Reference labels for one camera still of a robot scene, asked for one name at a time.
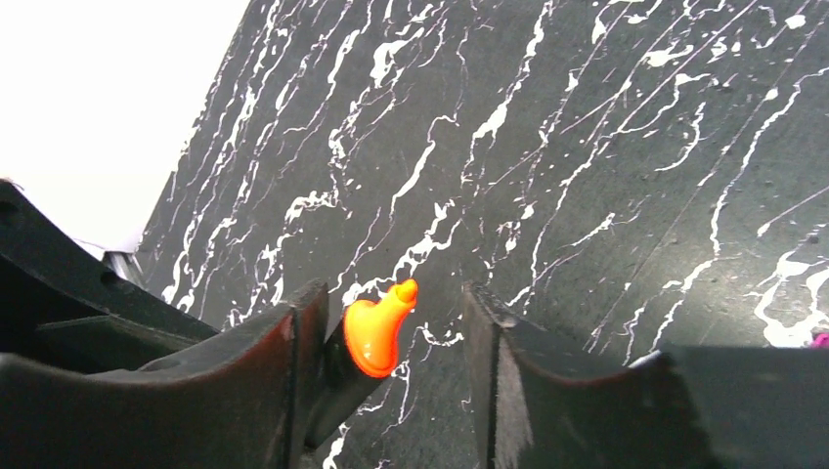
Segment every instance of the black plastic bracket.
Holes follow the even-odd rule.
[[[614,365],[463,289],[482,469],[829,467],[829,351],[668,347]]]
[[[0,182],[4,468],[294,468],[382,382],[327,286],[219,333],[116,276]]]

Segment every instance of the orange plastic piece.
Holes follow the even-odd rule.
[[[345,344],[363,373],[385,378],[397,367],[397,335],[416,305],[417,282],[410,278],[392,285],[379,303],[357,300],[345,310]]]

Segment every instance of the white wall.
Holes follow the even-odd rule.
[[[0,176],[73,238],[132,250],[247,3],[0,2]]]

